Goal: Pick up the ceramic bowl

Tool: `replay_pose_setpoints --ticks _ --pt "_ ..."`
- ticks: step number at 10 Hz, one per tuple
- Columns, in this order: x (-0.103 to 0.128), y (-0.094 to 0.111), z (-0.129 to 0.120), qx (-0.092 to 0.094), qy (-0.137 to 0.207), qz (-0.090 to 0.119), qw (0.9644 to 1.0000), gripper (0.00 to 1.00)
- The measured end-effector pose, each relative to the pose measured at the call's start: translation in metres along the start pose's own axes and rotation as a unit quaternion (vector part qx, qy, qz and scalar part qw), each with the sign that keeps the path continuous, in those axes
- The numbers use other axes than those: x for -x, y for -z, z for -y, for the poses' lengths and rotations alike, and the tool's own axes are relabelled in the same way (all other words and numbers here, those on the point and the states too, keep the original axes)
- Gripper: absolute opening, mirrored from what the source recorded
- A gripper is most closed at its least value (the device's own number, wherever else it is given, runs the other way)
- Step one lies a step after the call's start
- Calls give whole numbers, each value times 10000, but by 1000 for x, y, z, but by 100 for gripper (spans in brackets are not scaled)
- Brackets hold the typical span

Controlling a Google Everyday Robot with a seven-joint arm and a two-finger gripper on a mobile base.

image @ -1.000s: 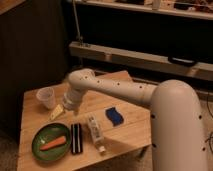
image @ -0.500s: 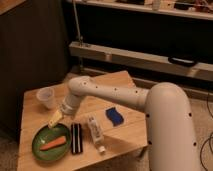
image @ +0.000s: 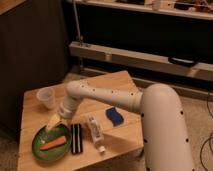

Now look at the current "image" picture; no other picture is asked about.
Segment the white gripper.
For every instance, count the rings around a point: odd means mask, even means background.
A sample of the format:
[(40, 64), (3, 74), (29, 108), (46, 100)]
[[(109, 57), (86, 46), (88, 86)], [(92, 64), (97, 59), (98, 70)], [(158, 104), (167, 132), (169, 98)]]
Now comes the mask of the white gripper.
[[(59, 105), (58, 114), (64, 119), (71, 119), (78, 107), (78, 101), (71, 97), (65, 97)], [(61, 122), (61, 117), (58, 114), (54, 114), (46, 125), (46, 131), (52, 131), (53, 129), (59, 127)]]

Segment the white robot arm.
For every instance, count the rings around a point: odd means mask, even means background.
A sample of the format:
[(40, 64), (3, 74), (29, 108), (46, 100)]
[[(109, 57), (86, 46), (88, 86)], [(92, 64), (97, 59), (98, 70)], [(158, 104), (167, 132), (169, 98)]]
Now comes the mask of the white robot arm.
[(141, 116), (147, 171), (195, 171), (182, 104), (170, 86), (157, 83), (143, 92), (131, 92), (71, 81), (46, 130), (56, 127), (62, 119), (71, 119), (84, 98)]

